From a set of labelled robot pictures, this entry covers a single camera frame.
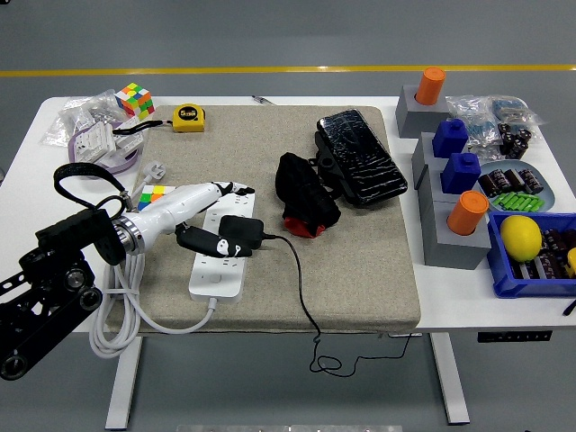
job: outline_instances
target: orange cylinder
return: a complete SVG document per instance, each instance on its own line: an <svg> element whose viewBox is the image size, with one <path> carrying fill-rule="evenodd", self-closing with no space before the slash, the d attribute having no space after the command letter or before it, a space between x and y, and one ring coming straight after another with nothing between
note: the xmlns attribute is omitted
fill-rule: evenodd
<svg viewBox="0 0 576 432"><path fill-rule="evenodd" d="M420 86L416 92L416 102L422 105L433 105L438 101L446 72L440 67L427 67L422 74Z"/></svg>
<svg viewBox="0 0 576 432"><path fill-rule="evenodd" d="M446 221L448 228L460 236L469 236L489 207L488 198L483 193L466 191L460 195L456 206Z"/></svg>

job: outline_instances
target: gray floor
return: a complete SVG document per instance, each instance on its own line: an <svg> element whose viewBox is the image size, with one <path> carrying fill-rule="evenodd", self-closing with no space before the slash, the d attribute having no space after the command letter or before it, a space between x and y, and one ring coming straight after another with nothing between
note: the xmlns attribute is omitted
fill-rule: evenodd
<svg viewBox="0 0 576 432"><path fill-rule="evenodd" d="M570 1L75 1L0 6L0 71L66 68L575 64ZM0 78L0 167L41 102L134 80L153 95L397 95L419 73ZM574 72L451 72L450 95L523 98L572 190ZM154 337L140 363L130 430L179 424L401 424L406 431L573 431L573 331L551 342L479 345L452 335L472 424L449 427L427 337L401 361L347 380L308 372L307 335ZM399 341L326 337L326 352L397 352ZM69 337L18 382L0 382L0 428L101 430L114 361Z"/></svg>

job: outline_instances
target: blue plate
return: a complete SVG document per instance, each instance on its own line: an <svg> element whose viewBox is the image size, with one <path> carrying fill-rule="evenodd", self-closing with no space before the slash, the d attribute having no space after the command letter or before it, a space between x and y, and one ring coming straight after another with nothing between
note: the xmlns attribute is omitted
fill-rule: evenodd
<svg viewBox="0 0 576 432"><path fill-rule="evenodd" d="M521 160L516 159L495 160L494 162L488 162L480 166L481 176L489 174L495 169L501 169L503 172L506 172L509 169L516 169L517 171L521 171L522 169L529 169L530 171L532 171L532 174L534 174L534 176L538 179L540 185L544 187L544 190L538 195L536 195L541 200L544 200L544 204L536 212L537 213L547 212L554 206L554 202L556 201L556 199L554 197L553 190L550 188L550 185L548 184L548 182L546 182L546 179L542 176L542 174L540 174L540 172L530 164L527 164L526 162L522 162ZM490 201L490 209L505 212L505 210L503 210L499 205L492 204L494 200L496 200L497 198L498 196L495 196L494 198L490 197L488 198L488 201Z"/></svg>

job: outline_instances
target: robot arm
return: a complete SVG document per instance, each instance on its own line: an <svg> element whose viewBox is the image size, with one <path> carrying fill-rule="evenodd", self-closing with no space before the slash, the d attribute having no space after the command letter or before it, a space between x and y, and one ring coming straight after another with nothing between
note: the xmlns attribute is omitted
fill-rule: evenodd
<svg viewBox="0 0 576 432"><path fill-rule="evenodd" d="M0 303L0 377L24 376L100 306L102 293L81 249L94 244L102 259L116 266L126 253L143 253L160 234L175 232L185 248L212 257L249 257L250 249L228 241L229 250L222 250L222 237L187 227L185 221L225 194L253 192L236 183L190 184L141 213L111 220L106 210L92 206L37 232L39 246L20 259L22 271L0 283L0 298L22 284L31 286Z"/></svg>
<svg viewBox="0 0 576 432"><path fill-rule="evenodd" d="M125 213L114 221L126 253L137 255L150 250L160 234L176 233L183 248L210 257L250 257L252 251L227 240L228 250L221 247L224 238L203 229L188 227L185 222L203 212L225 194L253 194L239 183L204 183L180 186L148 205L140 213Z"/></svg>

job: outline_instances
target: blue plastic bin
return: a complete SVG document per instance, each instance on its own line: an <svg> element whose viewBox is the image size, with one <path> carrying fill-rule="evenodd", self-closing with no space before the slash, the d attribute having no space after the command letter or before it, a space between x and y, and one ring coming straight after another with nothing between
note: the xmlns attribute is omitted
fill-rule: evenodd
<svg viewBox="0 0 576 432"><path fill-rule="evenodd" d="M488 232L492 249L488 253L488 263L494 277L496 295L503 299L576 297L576 279L517 279L514 277L500 236L500 224L513 214L520 214L533 219L540 230L557 229L562 232L568 228L576 229L575 213L529 214L521 211L491 211L488 216Z"/></svg>

